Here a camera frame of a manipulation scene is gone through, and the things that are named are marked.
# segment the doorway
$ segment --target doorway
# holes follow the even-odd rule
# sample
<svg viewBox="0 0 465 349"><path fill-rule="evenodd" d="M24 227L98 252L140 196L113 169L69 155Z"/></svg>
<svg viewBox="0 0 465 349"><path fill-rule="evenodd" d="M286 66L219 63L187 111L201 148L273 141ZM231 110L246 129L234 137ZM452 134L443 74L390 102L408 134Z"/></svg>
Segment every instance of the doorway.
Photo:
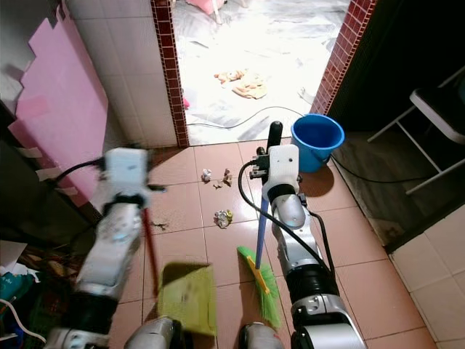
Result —
<svg viewBox="0 0 465 349"><path fill-rule="evenodd" d="M186 1L172 9L191 145L266 139L276 120L290 137L310 111L350 3L244 1L219 4L222 24ZM263 86L257 99L235 93L250 77Z"/></svg>

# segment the blue bucket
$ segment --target blue bucket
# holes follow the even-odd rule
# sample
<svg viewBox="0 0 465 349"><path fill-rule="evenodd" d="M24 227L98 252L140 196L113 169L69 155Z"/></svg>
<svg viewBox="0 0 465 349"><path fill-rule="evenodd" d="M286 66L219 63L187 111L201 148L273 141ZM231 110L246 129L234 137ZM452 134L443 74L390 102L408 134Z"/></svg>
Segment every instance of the blue bucket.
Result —
<svg viewBox="0 0 465 349"><path fill-rule="evenodd" d="M299 147L299 170L316 172L326 164L331 152L344 142L344 130L333 119L307 114L291 127L292 144Z"/></svg>

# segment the green broom bristles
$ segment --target green broom bristles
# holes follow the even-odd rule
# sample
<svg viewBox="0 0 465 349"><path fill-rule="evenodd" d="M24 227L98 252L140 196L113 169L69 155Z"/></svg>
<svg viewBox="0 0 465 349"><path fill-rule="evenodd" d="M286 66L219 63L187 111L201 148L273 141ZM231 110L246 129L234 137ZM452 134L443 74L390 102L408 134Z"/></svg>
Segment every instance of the green broom bristles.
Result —
<svg viewBox="0 0 465 349"><path fill-rule="evenodd" d="M247 257L250 256L255 262L255 252L248 247L239 246L238 251L246 260ZM260 285L256 283L262 309L262 318L268 321L272 327L277 329L281 326L281 320L278 307L276 306L276 300L279 299L279 290L278 285L276 284L276 278L269 265L262 263L260 265L260 272L262 273L264 282L266 283L268 289L270 289L270 293L266 294Z"/></svg>

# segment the broom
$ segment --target broom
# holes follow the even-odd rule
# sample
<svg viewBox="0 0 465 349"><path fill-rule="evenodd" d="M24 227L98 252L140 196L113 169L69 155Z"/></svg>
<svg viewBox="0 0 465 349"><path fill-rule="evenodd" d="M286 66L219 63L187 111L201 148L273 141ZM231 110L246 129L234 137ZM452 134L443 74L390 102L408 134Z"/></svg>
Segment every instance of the broom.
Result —
<svg viewBox="0 0 465 349"><path fill-rule="evenodd" d="M279 328L281 320L276 306L276 300L279 299L279 291L271 267L262 264L260 269L256 269L255 253L248 247L239 246L238 252L245 258L251 272L254 274L260 297L262 318L268 321L275 329Z"/></svg>

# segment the white wall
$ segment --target white wall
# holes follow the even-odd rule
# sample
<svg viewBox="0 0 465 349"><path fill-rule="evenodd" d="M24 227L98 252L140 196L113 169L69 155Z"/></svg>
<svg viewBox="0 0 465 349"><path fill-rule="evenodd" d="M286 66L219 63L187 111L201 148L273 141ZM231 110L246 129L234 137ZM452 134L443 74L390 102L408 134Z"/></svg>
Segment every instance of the white wall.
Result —
<svg viewBox="0 0 465 349"><path fill-rule="evenodd" d="M465 348L465 205L391 256L440 349Z"/></svg>
<svg viewBox="0 0 465 349"><path fill-rule="evenodd" d="M150 0L68 0L126 136L176 145Z"/></svg>

